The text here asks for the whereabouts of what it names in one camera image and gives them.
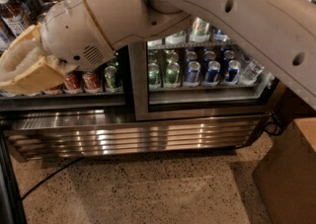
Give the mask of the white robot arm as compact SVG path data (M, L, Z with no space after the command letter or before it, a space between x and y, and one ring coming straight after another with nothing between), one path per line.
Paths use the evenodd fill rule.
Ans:
M316 108L316 5L307 0L63 0L2 54L0 88L55 87L73 70L93 70L123 46L172 35L196 17Z

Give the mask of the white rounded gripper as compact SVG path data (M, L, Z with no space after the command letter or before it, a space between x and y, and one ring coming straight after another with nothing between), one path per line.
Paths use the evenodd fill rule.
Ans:
M42 46L57 58L44 56ZM2 54L0 88L17 95L47 90L62 84L76 69L98 68L114 53L85 0L63 0L46 13L41 28L29 26Z

